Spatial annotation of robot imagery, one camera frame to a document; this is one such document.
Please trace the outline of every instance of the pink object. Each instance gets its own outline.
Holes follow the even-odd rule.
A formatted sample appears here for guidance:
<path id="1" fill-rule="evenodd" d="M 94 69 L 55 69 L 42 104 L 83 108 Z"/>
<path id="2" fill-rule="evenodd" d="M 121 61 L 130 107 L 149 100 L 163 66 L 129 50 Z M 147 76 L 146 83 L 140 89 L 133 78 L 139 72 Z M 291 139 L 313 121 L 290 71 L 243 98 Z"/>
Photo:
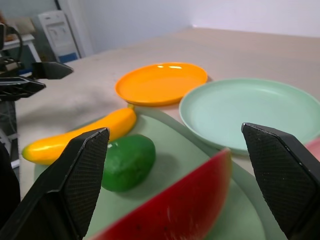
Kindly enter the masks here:
<path id="1" fill-rule="evenodd" d="M 307 143 L 305 147 L 320 162 L 320 137 Z"/>

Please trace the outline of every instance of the toy watermelon slice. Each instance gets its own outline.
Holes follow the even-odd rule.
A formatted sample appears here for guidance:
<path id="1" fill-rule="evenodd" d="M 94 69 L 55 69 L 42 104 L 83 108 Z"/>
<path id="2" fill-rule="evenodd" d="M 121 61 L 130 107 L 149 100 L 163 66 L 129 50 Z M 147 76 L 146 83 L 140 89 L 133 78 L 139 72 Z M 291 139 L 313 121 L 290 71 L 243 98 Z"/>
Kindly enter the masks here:
<path id="1" fill-rule="evenodd" d="M 203 240 L 225 203 L 231 168 L 224 149 L 93 239 Z"/>

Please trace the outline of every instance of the light green plate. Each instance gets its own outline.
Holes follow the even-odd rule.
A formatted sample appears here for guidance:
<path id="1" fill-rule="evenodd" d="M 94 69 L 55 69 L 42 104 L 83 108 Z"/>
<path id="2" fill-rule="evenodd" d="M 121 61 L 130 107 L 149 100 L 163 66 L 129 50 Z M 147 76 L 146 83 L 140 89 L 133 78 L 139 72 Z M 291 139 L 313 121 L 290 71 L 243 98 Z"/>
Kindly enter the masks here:
<path id="1" fill-rule="evenodd" d="M 170 116 L 137 107 L 137 123 L 129 134 L 142 134 L 156 147 L 156 162 L 148 178 L 126 193 L 101 189 L 87 236 L 125 216 L 217 153 Z M 36 165 L 35 178 L 46 167 Z M 285 240 L 259 187 L 249 173 L 233 163 L 225 206 L 206 240 Z"/>
<path id="2" fill-rule="evenodd" d="M 320 134 L 320 103 L 300 89 L 269 80 L 236 78 L 207 83 L 189 92 L 179 111 L 198 138 L 237 154 L 248 154 L 242 123 L 279 129 L 303 144 Z"/>

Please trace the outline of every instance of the banana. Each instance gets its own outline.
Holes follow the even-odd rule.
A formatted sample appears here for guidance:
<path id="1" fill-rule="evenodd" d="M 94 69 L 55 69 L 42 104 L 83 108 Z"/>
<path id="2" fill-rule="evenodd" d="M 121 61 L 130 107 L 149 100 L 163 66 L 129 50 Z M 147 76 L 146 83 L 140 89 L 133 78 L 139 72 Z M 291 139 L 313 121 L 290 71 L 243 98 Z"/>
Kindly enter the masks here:
<path id="1" fill-rule="evenodd" d="M 50 165 L 60 157 L 71 139 L 95 129 L 109 128 L 110 141 L 113 141 L 127 134 L 136 120 L 133 106 L 121 108 L 77 130 L 37 140 L 23 149 L 22 156 L 36 164 Z"/>

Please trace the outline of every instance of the green mango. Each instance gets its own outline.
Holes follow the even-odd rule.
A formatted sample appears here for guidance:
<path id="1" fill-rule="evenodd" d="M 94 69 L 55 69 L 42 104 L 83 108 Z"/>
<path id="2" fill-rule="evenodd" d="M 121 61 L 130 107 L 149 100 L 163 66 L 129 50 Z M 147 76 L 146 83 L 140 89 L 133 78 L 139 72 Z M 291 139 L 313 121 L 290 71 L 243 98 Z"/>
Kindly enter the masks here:
<path id="1" fill-rule="evenodd" d="M 108 144 L 101 185 L 112 192 L 128 191 L 146 179 L 156 160 L 152 140 L 136 134 Z"/>

